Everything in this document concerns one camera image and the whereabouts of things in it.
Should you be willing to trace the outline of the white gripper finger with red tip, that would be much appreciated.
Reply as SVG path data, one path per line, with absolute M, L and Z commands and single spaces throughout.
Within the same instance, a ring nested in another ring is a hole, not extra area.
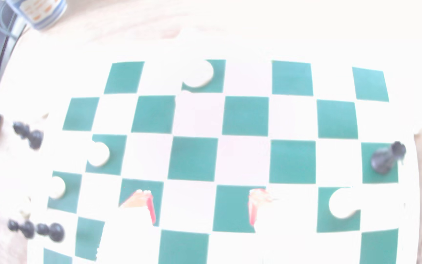
M 314 190 L 249 191 L 249 216 L 264 264 L 316 264 L 316 197 Z
M 138 189 L 106 218 L 97 248 L 99 264 L 154 264 L 155 213 L 150 190 Z

